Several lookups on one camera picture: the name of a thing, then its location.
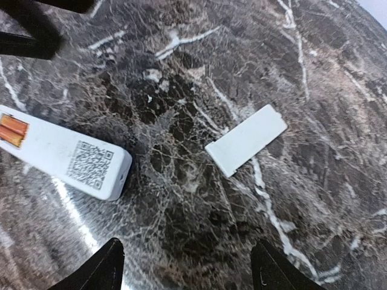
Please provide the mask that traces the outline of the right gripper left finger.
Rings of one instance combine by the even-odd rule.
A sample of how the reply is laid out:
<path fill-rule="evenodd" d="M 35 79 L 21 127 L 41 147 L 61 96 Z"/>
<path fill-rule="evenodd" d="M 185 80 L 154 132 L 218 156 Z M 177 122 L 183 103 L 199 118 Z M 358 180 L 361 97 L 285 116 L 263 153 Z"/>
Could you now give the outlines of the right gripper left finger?
<path fill-rule="evenodd" d="M 113 237 L 71 275 L 56 283 L 49 290 L 120 290 L 124 269 L 124 248 Z"/>

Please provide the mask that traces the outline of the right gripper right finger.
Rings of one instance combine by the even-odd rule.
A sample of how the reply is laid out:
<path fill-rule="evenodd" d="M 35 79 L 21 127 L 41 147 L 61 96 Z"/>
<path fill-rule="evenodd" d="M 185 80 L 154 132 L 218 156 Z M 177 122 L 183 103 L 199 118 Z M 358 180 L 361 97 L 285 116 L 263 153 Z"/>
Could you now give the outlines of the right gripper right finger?
<path fill-rule="evenodd" d="M 324 290 L 303 275 L 265 239 L 252 248 L 251 268 L 253 288 L 258 290 Z"/>

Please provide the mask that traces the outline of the white remote control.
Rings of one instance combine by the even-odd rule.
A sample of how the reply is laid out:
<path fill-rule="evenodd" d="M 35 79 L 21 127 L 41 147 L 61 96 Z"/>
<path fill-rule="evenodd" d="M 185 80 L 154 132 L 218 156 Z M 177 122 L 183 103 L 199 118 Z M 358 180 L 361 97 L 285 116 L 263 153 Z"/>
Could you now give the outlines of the white remote control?
<path fill-rule="evenodd" d="M 28 123 L 28 131 L 20 147 L 1 140 L 2 149 L 99 200 L 121 196 L 132 164 L 124 148 L 6 106 L 1 106 L 3 115 Z"/>

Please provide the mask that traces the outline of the orange battery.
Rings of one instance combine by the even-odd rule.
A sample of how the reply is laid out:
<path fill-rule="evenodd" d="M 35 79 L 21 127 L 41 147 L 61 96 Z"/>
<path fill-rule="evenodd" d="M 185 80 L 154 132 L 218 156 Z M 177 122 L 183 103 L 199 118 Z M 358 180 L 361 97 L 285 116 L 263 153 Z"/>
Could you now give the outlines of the orange battery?
<path fill-rule="evenodd" d="M 10 130 L 4 126 L 1 126 L 0 127 L 0 138 L 1 138 L 1 140 L 8 142 L 15 147 L 20 147 L 24 137 L 22 135 L 17 134 L 16 132 L 13 132 L 12 130 Z"/>
<path fill-rule="evenodd" d="M 11 115 L 3 115 L 1 117 L 1 125 L 23 136 L 28 131 L 28 123 L 18 120 L 17 118 L 12 117 Z"/>

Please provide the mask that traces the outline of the white battery cover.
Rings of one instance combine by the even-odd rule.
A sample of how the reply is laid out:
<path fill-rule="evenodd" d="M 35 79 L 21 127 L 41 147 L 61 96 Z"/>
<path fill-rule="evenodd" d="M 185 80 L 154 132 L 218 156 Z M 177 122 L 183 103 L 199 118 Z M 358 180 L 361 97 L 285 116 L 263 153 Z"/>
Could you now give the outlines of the white battery cover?
<path fill-rule="evenodd" d="M 287 128 L 282 115 L 265 105 L 205 150 L 229 178 Z"/>

